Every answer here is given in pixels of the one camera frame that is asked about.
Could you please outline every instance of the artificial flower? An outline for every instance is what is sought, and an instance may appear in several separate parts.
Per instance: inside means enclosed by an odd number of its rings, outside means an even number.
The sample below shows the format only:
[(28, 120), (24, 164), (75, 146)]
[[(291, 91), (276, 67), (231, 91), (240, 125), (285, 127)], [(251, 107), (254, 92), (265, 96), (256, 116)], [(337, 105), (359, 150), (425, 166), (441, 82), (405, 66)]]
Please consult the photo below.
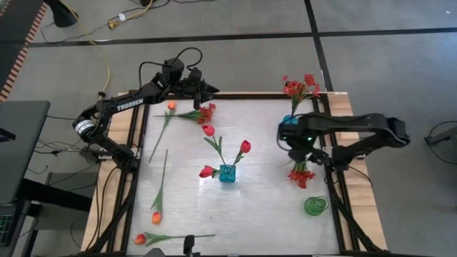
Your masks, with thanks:
[(175, 101), (169, 101), (169, 109), (174, 110), (176, 108), (176, 102)]
[(233, 165), (237, 164), (242, 158), (244, 158), (243, 153), (248, 153), (250, 150), (251, 150), (251, 143), (249, 143), (249, 141), (247, 141), (247, 140), (243, 141), (243, 143), (241, 143), (240, 151), (236, 155)]
[(166, 159), (168, 158), (169, 150), (165, 152), (164, 171), (162, 173), (162, 182), (160, 184), (159, 192), (157, 193), (154, 202), (152, 203), (151, 210), (155, 207), (156, 211), (152, 214), (152, 224), (159, 224), (162, 219), (162, 213), (164, 209), (164, 179), (165, 179), (165, 167)]
[(292, 98), (292, 116), (295, 113), (298, 105), (311, 94), (318, 96), (319, 85), (316, 83), (314, 76), (305, 74), (304, 83), (300, 81), (287, 81), (283, 88), (283, 92)]
[(155, 212), (152, 214), (152, 224), (160, 224), (160, 220), (162, 215), (159, 212)]
[(205, 132), (205, 134), (207, 136), (213, 136), (214, 135), (215, 131), (214, 131), (214, 127), (213, 126), (211, 126), (211, 125), (203, 125), (201, 128), (203, 129), (203, 132)]
[(251, 143), (249, 143), (247, 140), (243, 141), (243, 143), (241, 143), (240, 152), (248, 153), (250, 150), (251, 150)]
[(311, 74), (305, 74), (305, 83), (308, 86), (316, 85), (316, 80), (314, 80), (314, 76)]
[(213, 117), (214, 109), (216, 109), (215, 104), (209, 104), (209, 107), (200, 107), (198, 110), (193, 110), (186, 112), (184, 114), (175, 114), (168, 115), (169, 117), (179, 117), (184, 119), (190, 119), (195, 121), (198, 124), (207, 124), (211, 121)]
[[(167, 235), (156, 235), (148, 232), (144, 232), (146, 234), (146, 237), (149, 239), (149, 242), (145, 246), (150, 246), (153, 243), (157, 243), (163, 240), (168, 240), (172, 238), (185, 238), (186, 236), (167, 236)], [(200, 237), (209, 237), (209, 236), (216, 236), (214, 234), (211, 235), (199, 235), (199, 236), (194, 236), (196, 238)]]
[(298, 187), (306, 188), (306, 182), (314, 178), (315, 174), (306, 169), (306, 162), (295, 163), (295, 166), (287, 175), (291, 181), (298, 182)]
[(209, 176), (212, 176), (213, 172), (214, 172), (214, 168), (212, 168), (210, 166), (205, 166), (205, 168), (200, 171), (199, 176), (200, 176), (200, 178), (207, 178)]
[(134, 243), (137, 246), (140, 246), (146, 242), (146, 236), (144, 234), (139, 234), (136, 236)]

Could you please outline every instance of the desk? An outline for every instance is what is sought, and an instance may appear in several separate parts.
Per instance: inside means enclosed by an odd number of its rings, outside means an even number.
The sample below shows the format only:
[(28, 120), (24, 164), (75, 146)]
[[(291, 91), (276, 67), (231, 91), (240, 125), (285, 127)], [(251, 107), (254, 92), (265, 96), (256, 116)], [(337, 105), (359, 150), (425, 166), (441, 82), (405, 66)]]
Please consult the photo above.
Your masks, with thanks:
[[(276, 93), (234, 93), (234, 94), (276, 94)], [(330, 106), (330, 111), (334, 116), (344, 116), (344, 115), (353, 115), (351, 104), (347, 93), (328, 93), (328, 102)], [(144, 112), (144, 106), (139, 108), (138, 117), (142, 116)], [(128, 140), (129, 130), (132, 130), (133, 143), (136, 145), (140, 144), (140, 131), (141, 127), (144, 125), (141, 123), (141, 119), (137, 119), (134, 123), (134, 127), (131, 128), (131, 117), (132, 110), (121, 112), (116, 114), (111, 120), (111, 127), (109, 130), (109, 137), (116, 141), (117, 143), (126, 143)], [(357, 133), (338, 133), (336, 138), (339, 144), (348, 145), (358, 140)], [(368, 173), (364, 161), (354, 161), (351, 164), (354, 168), (361, 170), (364, 173)], [(99, 188), (103, 188), (106, 177), (109, 172), (114, 168), (115, 164), (113, 161), (105, 161), (102, 163), (99, 171)], [(353, 210), (353, 216), (358, 221), (362, 229), (370, 236), (372, 241), (381, 248), (386, 248), (386, 242), (383, 237), (383, 231), (381, 228), (381, 222), (379, 221), (378, 211), (376, 209), (376, 203), (373, 197), (373, 191), (371, 190), (369, 182), (364, 178), (358, 175), (353, 171), (346, 171), (344, 173), (347, 184), (347, 191), (349, 194), (349, 200), (351, 202), (351, 208)], [(119, 171), (115, 171), (114, 174), (109, 179), (106, 185), (106, 193), (104, 196), (104, 213), (101, 217), (101, 230), (103, 231), (108, 225), (109, 221), (113, 216), (114, 206), (116, 202), (116, 195), (118, 193), (119, 181), (121, 174)], [(130, 178), (127, 178), (125, 183), (126, 193), (129, 189)], [(98, 196), (94, 194), (94, 198), (99, 197), (101, 200), (101, 190), (99, 191)], [(84, 234), (83, 243), (81, 245), (81, 250), (86, 250), (89, 242), (91, 241), (94, 231), (96, 228), (97, 222), (97, 212), (96, 212), (96, 203), (92, 201), (91, 212), (89, 214), (89, 219), (86, 226), (86, 232)], [(346, 249), (352, 249), (351, 237), (349, 236), (349, 229), (347, 223), (341, 217), (341, 227), (343, 230), (343, 238), (346, 245)], [(113, 239), (114, 244), (112, 251), (120, 251), (124, 249), (126, 243), (122, 241), (122, 233), (125, 229), (125, 217), (118, 225), (116, 236)]]
[(49, 110), (48, 101), (6, 101), (0, 103), (0, 126), (16, 139), (0, 143), (0, 215), (11, 215), (7, 246), (1, 256), (10, 256), (24, 224), (25, 216), (37, 217), (39, 201), (88, 211), (91, 199), (24, 178)]

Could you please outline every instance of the leaf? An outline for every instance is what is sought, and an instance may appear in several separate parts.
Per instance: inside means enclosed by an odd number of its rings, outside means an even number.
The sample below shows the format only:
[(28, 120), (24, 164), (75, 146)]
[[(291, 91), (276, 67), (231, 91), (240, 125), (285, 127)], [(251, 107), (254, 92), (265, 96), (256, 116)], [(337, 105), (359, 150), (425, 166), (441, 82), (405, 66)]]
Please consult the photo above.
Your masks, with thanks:
[(237, 164), (242, 158), (244, 158), (244, 156), (242, 156), (241, 154), (237, 155), (236, 156), (236, 160), (235, 160), (235, 162), (233, 164), (234, 165)]
[(218, 153), (222, 154), (222, 136), (219, 136)]
[(206, 142), (208, 142), (211, 146), (213, 146), (214, 150), (216, 150), (217, 152), (219, 152), (219, 148), (217, 147), (216, 143), (214, 143), (213, 141), (211, 141), (209, 138), (203, 138), (206, 140)]
[(155, 235), (155, 234), (147, 233), (147, 232), (144, 232), (144, 234), (150, 239), (150, 241), (146, 244), (146, 246), (150, 246), (153, 243), (157, 243), (159, 241), (163, 241), (163, 240), (172, 238), (171, 236)]
[(220, 170), (213, 170), (213, 174), (211, 175), (212, 178), (215, 178), (217, 175), (219, 175), (221, 171)]

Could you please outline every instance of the small glass vase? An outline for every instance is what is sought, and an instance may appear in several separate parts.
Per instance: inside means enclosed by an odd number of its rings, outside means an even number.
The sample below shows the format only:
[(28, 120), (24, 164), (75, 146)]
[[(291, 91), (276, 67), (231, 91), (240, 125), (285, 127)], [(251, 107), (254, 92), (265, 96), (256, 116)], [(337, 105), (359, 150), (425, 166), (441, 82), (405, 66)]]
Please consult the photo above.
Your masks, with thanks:
[(236, 166), (235, 165), (221, 165), (221, 173), (219, 174), (219, 181), (222, 183), (234, 183), (236, 180)]
[(296, 124), (298, 124), (298, 119), (296, 117), (291, 116), (291, 115), (286, 115), (286, 116), (284, 116), (283, 121), (281, 122), (281, 124), (293, 124), (293, 125), (296, 125)]

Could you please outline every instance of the black cable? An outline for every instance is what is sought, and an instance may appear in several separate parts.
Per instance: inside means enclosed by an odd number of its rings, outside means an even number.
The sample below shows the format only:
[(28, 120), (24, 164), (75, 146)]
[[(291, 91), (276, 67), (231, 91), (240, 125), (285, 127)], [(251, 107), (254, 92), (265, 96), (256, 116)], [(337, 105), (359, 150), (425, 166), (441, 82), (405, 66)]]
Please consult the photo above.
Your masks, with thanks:
[(95, 31), (97, 31), (97, 30), (99, 30), (99, 29), (102, 29), (102, 28), (104, 28), (105, 26), (108, 26), (108, 24), (104, 24), (104, 25), (102, 25), (102, 26), (96, 27), (94, 30), (92, 30), (91, 32), (89, 32), (89, 33), (87, 33), (87, 34), (81, 34), (81, 35), (79, 35), (79, 36), (70, 36), (70, 37), (68, 37), (68, 38), (66, 38), (66, 39), (64, 39), (64, 40), (61, 40), (61, 41), (49, 42), (49, 41), (46, 39), (46, 37), (44, 36), (43, 28), (45, 28), (45, 27), (47, 27), (47, 26), (50, 26), (50, 25), (52, 25), (52, 24), (54, 24), (54, 23), (45, 25), (45, 26), (41, 27), (41, 29), (40, 29), (40, 32), (41, 32), (41, 35), (43, 36), (44, 41), (45, 41), (46, 43), (48, 43), (48, 44), (60, 44), (60, 43), (66, 42), (67, 40), (70, 40), (70, 39), (79, 39), (79, 38), (81, 38), (81, 37), (83, 37), (83, 36), (92, 35)]
[(198, 2), (210, 2), (210, 1), (218, 1), (218, 0), (196, 0), (196, 1), (177, 1), (177, 0), (172, 0), (173, 2), (176, 2), (178, 4), (192, 4), (192, 3), (198, 3)]
[(175, 57), (173, 63), (171, 63), (171, 65), (173, 65), (173, 64), (176, 62), (176, 60), (178, 60), (178, 58), (179, 58), (185, 51), (188, 51), (188, 50), (195, 50), (195, 51), (199, 52), (199, 53), (200, 53), (200, 59), (199, 59), (195, 64), (191, 64), (191, 65), (186, 66), (186, 68), (187, 68), (189, 71), (191, 71), (190, 67), (199, 64), (200, 61), (201, 61), (202, 58), (203, 58), (203, 53), (201, 52), (200, 49), (191, 46), (191, 47), (186, 47), (185, 49), (183, 49), (182, 51), (180, 51), (179, 54)]
[(74, 118), (57, 117), (57, 116), (51, 116), (51, 115), (46, 115), (46, 116), (51, 119), (63, 119), (63, 120), (74, 121)]
[(79, 217), (79, 218), (76, 218), (70, 225), (70, 236), (71, 236), (71, 239), (73, 240), (73, 243), (75, 243), (79, 249), (81, 249), (81, 246), (79, 245), (79, 243), (76, 242), (76, 240), (74, 239), (74, 236), (73, 236), (73, 226), (74, 224), (76, 224), (77, 221), (79, 221), (79, 219), (81, 219), (82, 217)]
[(87, 185), (87, 186), (82, 186), (82, 187), (78, 187), (78, 188), (73, 188), (73, 189), (71, 189), (71, 190), (68, 190), (68, 192), (73, 192), (73, 191), (76, 191), (76, 190), (79, 190), (79, 189), (89, 188), (89, 187), (95, 186), (95, 185), (96, 185), (96, 183), (92, 183), (92, 184)]
[(32, 232), (32, 231), (36, 228), (36, 226), (38, 225), (38, 222), (39, 222), (39, 220), (36, 220), (35, 226), (32, 226), (27, 232), (24, 232), (24, 233), (23, 233), (22, 235), (20, 235), (18, 238), (21, 238), (22, 236), (25, 236), (26, 234)]
[(67, 179), (69, 179), (69, 178), (71, 178), (71, 177), (74, 177), (74, 176), (80, 174), (80, 173), (83, 172), (83, 171), (87, 171), (88, 169), (90, 169), (92, 166), (95, 166), (96, 164), (97, 164), (97, 163), (94, 163), (94, 164), (90, 165), (89, 167), (87, 167), (87, 168), (85, 168), (85, 169), (81, 169), (80, 171), (77, 171), (77, 172), (71, 174), (70, 176), (67, 176), (66, 178), (63, 178), (63, 179), (61, 179), (61, 180), (55, 181), (55, 182), (53, 182), (53, 183), (50, 183), (49, 186), (52, 186), (52, 185), (55, 185), (55, 184), (60, 183), (60, 182), (62, 182), (62, 181), (65, 181), (65, 180), (67, 180)]
[(364, 176), (366, 179), (368, 179), (368, 182), (370, 182), (370, 185), (371, 187), (373, 188), (373, 183), (371, 182), (371, 179), (365, 174), (363, 173), (362, 171), (359, 171), (357, 168), (354, 168), (352, 166), (349, 166), (349, 168), (352, 168), (354, 171), (357, 171), (359, 174), (361, 174), (362, 176)]
[(95, 239), (95, 235), (98, 235), (97, 238), (100, 237), (100, 227), (101, 227), (101, 218), (103, 217), (103, 208), (104, 208), (104, 196), (105, 196), (105, 190), (106, 190), (106, 185), (109, 181), (109, 177), (112, 175), (112, 173), (117, 169), (117, 167), (114, 167), (108, 174), (108, 176), (106, 177), (106, 180), (105, 180), (105, 184), (103, 186), (103, 190), (101, 191), (101, 208), (100, 208), (100, 215), (99, 215), (99, 211), (98, 211), (98, 207), (99, 207), (99, 192), (98, 192), (98, 185), (96, 185), (96, 202), (97, 202), (97, 225), (96, 225), (96, 229), (94, 231), (94, 235), (92, 236), (92, 239), (91, 241), (89, 242), (89, 244), (87, 245), (87, 248), (86, 248), (86, 251), (89, 249), (89, 247), (91, 246), (92, 244), (92, 241)]
[[(430, 132), (428, 132), (428, 137), (431, 137), (431, 134), (433, 133), (433, 131), (435, 131), (436, 128), (438, 128), (440, 125), (443, 125), (443, 124), (449, 124), (449, 123), (457, 123), (457, 121), (443, 121), (443, 122), (440, 122), (438, 124), (436, 124), (431, 130)], [(452, 164), (452, 165), (457, 165), (456, 162), (452, 162), (452, 161), (447, 161), (445, 160), (444, 158), (441, 158), (436, 152), (435, 150), (433, 150), (432, 146), (428, 144), (428, 147), (430, 148), (431, 152), (433, 153), (434, 156), (436, 156), (436, 158), (442, 160), (443, 162), (445, 163), (448, 163), (448, 164)]]
[(46, 168), (44, 168), (44, 170), (43, 170), (43, 171), (40, 171), (40, 172), (36, 172), (36, 171), (33, 171), (33, 170), (30, 169), (30, 168), (27, 168), (28, 171), (30, 171), (30, 172), (32, 172), (32, 173), (35, 173), (35, 174), (38, 174), (38, 175), (43, 174), (47, 169), (48, 169), (48, 166), (47, 166), (47, 165), (46, 165)]
[(158, 65), (158, 66), (165, 66), (163, 64), (160, 64), (160, 63), (156, 63), (156, 62), (153, 62), (153, 61), (143, 61), (141, 64), (140, 64), (140, 67), (138, 68), (138, 80), (140, 82), (140, 86), (139, 86), (139, 89), (141, 89), (141, 86), (143, 86), (143, 83), (141, 82), (141, 69), (143, 68), (143, 65), (144, 64), (153, 64), (153, 65)]

